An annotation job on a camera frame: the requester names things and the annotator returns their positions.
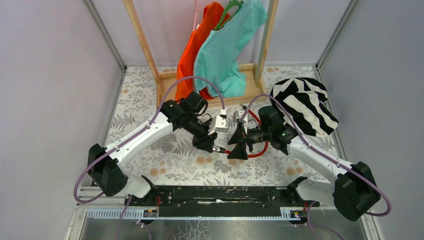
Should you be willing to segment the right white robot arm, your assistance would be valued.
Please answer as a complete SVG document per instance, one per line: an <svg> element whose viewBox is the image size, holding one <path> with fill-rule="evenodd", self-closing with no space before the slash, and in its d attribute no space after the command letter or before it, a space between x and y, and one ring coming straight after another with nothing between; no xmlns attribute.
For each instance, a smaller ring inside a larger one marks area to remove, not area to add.
<svg viewBox="0 0 424 240"><path fill-rule="evenodd" d="M356 221L380 201L382 195L373 188L376 182L368 165L353 164L329 155L299 135L273 106L260 108L258 115L261 124L248 128L241 111L234 114L236 129L227 143L235 147L228 154L229 159L246 160L254 144L268 142L274 149L303 161L328 181L299 177L286 193L291 205L316 201L335 207L346 219Z"/></svg>

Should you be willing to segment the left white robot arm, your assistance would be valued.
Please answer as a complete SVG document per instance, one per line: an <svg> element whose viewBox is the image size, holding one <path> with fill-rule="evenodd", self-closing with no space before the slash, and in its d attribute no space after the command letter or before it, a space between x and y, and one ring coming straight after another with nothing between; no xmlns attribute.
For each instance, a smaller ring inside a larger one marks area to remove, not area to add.
<svg viewBox="0 0 424 240"><path fill-rule="evenodd" d="M195 92L178 101L165 101L157 114L132 133L110 146L93 145L88 151L88 175L107 197L124 193L135 196L144 206L152 204L155 200L152 185L145 177L125 173L127 165L142 150L178 129L192 134L195 148L213 152L218 134L210 130L211 122L198 118L200 111L207 106L207 101Z"/></svg>

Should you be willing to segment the red cable lock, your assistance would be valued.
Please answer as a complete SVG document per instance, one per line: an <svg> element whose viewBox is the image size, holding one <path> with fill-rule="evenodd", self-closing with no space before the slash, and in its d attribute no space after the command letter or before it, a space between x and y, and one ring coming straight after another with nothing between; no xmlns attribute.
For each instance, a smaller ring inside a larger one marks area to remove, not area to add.
<svg viewBox="0 0 424 240"><path fill-rule="evenodd" d="M246 144L246 151L248 153L248 159L252 159L252 158L257 158L262 156L268 149L268 145L269 142L265 141L265 142L260 142L260 143L256 143L256 144L247 144L246 139L245 139L245 135L248 131L248 129L254 129L254 128L261 128L262 129L262 122L259 118L258 115L256 115L255 113L253 113L252 110L248 110L247 111L247 117L248 117L248 123L247 125L244 125L244 136L243 136L243 140ZM213 146L213 151L216 153L220 153L220 154L225 154L226 157L227 155L230 153L230 151L232 151L234 149L234 147L236 146L236 144L232 144L229 146L233 146L232 149L228 150L225 149L224 147L221 146Z"/></svg>

